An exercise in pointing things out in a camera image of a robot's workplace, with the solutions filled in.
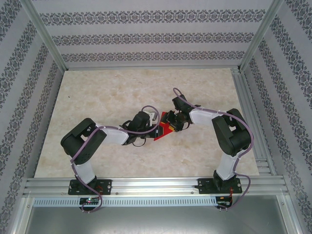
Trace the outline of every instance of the red object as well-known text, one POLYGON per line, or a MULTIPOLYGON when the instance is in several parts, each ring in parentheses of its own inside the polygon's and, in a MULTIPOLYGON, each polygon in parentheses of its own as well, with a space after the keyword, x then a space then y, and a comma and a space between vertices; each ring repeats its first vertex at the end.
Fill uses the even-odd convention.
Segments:
POLYGON ((159 136, 159 137, 154 138, 154 140, 158 140, 158 139, 164 137, 165 135, 167 135, 167 134, 173 132, 172 127, 170 126, 169 123, 162 123, 162 122, 160 122, 159 125, 160 125, 160 126, 162 127, 162 129, 163 129, 163 134, 162 134, 161 136, 159 136))

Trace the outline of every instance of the enclosure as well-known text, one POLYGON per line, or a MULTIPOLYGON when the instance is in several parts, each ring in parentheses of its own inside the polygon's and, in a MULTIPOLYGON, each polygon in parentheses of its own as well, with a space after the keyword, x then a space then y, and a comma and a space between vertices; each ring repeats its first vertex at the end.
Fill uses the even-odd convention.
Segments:
POLYGON ((0 233, 312 233, 311 4, 2 0, 0 233), (191 124, 143 147, 101 145, 91 163, 110 194, 83 214, 61 139, 87 117, 119 126, 145 105, 173 110, 174 87, 243 115, 246 196, 221 211, 230 194, 200 193, 222 150, 212 126, 191 124))

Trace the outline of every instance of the black mounting bracket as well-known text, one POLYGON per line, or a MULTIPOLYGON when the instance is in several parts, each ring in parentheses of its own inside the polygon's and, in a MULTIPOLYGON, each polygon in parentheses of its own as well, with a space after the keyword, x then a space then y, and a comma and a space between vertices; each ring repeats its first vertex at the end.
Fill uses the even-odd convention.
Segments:
POLYGON ((213 178, 200 178, 197 181, 198 185, 195 188, 199 190, 199 194, 229 194, 231 188, 233 194, 241 194, 243 192, 239 178, 234 178, 220 189, 215 186, 213 178))
MULTIPOLYGON (((111 179, 94 179, 88 186, 101 195, 110 195, 112 190, 111 179)), ((69 183, 68 195, 96 195, 94 192, 82 185, 79 180, 72 179, 69 183)))

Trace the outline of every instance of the beige tile floor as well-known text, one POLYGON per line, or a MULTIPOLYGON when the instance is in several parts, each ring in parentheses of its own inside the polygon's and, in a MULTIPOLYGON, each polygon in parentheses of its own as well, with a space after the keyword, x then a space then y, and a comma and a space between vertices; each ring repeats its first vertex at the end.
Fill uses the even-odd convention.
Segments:
MULTIPOLYGON (((241 109, 229 69, 67 71, 58 94, 35 177, 73 177, 60 140, 84 118, 118 126, 144 105, 173 110, 172 88, 193 104, 215 110, 241 109)), ((191 125, 143 147, 101 145, 91 159, 98 177, 212 176, 222 151, 212 126, 191 125)), ((259 175, 254 155, 240 173, 259 175)))

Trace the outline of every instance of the damask pattern wall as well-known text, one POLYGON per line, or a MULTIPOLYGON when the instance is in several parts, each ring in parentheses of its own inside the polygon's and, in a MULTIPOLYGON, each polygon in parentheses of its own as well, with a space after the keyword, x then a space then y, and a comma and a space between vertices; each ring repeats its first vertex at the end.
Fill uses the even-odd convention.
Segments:
POLYGON ((69 68, 239 65, 272 0, 34 0, 69 68))
POLYGON ((0 1, 0 234, 33 177, 62 74, 18 0, 0 1))
POLYGON ((245 71, 278 174, 312 233, 312 1, 286 0, 245 71))

